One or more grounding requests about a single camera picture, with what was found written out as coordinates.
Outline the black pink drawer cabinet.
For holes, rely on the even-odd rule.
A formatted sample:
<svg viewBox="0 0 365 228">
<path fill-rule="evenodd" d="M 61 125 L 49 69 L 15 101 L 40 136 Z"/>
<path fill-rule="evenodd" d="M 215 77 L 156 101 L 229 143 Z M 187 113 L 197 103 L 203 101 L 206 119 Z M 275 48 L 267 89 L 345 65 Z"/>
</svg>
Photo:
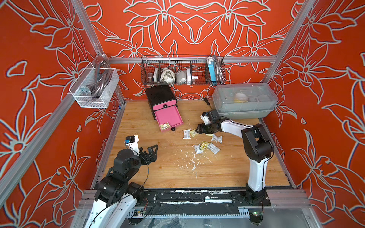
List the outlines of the black pink drawer cabinet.
<svg viewBox="0 0 365 228">
<path fill-rule="evenodd" d="M 152 110 L 152 106 L 155 104 L 163 103 L 170 100 L 176 100 L 176 97 L 168 85 L 157 85 L 148 88 L 145 91 L 152 115 L 156 120 L 155 111 Z"/>
</svg>

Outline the green cookie packet large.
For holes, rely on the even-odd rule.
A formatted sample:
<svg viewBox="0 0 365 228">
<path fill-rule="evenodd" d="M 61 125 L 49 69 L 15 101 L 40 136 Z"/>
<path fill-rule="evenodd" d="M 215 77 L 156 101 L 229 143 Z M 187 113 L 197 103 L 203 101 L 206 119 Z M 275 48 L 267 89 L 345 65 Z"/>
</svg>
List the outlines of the green cookie packet large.
<svg viewBox="0 0 365 228">
<path fill-rule="evenodd" d="M 161 131 L 171 128 L 169 123 L 160 124 Z"/>
</svg>

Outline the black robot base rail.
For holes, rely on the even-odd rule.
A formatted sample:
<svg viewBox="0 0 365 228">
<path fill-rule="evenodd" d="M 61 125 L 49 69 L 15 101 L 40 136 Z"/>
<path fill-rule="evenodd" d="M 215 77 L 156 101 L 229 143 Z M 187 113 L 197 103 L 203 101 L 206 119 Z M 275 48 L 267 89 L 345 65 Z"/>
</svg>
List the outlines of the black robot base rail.
<svg viewBox="0 0 365 228">
<path fill-rule="evenodd" d="M 239 215 L 240 209 L 262 212 L 271 206 L 266 191 L 251 193 L 245 187 L 145 189 L 136 208 L 147 215 Z"/>
</svg>

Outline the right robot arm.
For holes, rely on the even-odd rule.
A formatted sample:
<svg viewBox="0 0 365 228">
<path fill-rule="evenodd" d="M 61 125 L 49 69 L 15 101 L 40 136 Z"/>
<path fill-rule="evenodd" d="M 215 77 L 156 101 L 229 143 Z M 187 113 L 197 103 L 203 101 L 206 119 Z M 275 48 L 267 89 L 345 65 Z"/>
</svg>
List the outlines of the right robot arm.
<svg viewBox="0 0 365 228">
<path fill-rule="evenodd" d="M 246 201 L 250 205 L 261 204 L 267 197 L 266 171 L 274 154 L 274 146 L 261 124 L 249 125 L 220 116 L 217 110 L 203 112 L 203 123 L 196 128 L 198 134 L 229 133 L 242 139 L 244 151 L 250 160 L 249 179 L 246 183 Z"/>
</svg>

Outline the green cookie packet small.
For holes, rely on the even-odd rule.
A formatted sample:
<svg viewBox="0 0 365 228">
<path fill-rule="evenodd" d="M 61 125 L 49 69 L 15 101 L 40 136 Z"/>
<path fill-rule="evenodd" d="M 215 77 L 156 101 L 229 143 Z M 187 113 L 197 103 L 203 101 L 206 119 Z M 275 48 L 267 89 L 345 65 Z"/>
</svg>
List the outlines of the green cookie packet small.
<svg viewBox="0 0 365 228">
<path fill-rule="evenodd" d="M 206 142 L 206 141 L 202 141 L 200 144 L 199 144 L 199 149 L 201 151 L 205 151 L 208 146 L 210 145 L 211 143 L 210 142 Z"/>
</svg>

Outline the pink top drawer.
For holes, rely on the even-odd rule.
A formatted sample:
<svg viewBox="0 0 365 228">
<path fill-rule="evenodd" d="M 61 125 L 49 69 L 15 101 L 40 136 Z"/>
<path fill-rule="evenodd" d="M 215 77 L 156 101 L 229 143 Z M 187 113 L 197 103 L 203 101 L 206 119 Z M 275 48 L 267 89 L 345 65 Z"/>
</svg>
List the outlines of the pink top drawer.
<svg viewBox="0 0 365 228">
<path fill-rule="evenodd" d="M 153 105 L 152 110 L 157 111 L 157 110 L 165 109 L 165 108 L 168 108 L 168 107 L 174 106 L 174 105 L 177 105 L 177 101 L 176 100 L 170 100 L 170 101 L 166 101 L 166 102 L 163 102 L 163 103 Z"/>
</svg>

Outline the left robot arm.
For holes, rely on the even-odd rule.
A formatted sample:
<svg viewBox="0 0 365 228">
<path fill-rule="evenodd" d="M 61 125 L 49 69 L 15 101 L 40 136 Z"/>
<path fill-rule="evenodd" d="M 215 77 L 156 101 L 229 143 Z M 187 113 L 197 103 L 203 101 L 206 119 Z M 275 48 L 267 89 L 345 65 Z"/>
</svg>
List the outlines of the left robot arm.
<svg viewBox="0 0 365 228">
<path fill-rule="evenodd" d="M 128 147 L 118 152 L 114 165 L 100 181 L 85 228 L 119 228 L 132 211 L 144 202 L 144 185 L 131 182 L 141 166 L 157 161 L 158 145 L 144 151 Z"/>
</svg>

